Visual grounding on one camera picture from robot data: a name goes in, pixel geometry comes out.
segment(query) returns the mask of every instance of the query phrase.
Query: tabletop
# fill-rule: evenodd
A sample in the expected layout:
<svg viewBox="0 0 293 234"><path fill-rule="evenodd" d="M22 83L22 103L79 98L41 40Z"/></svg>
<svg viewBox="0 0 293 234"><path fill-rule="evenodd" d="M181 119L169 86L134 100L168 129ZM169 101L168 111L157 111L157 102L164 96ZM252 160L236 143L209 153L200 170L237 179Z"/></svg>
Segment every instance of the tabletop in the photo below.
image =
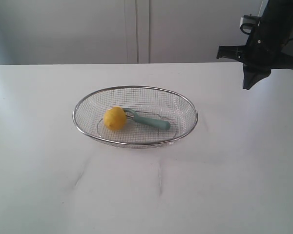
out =
<svg viewBox="0 0 293 234"><path fill-rule="evenodd" d="M293 71L249 91L241 63L0 66L0 234L293 234ZM124 149L72 121L118 85L176 91L199 121Z"/></svg>

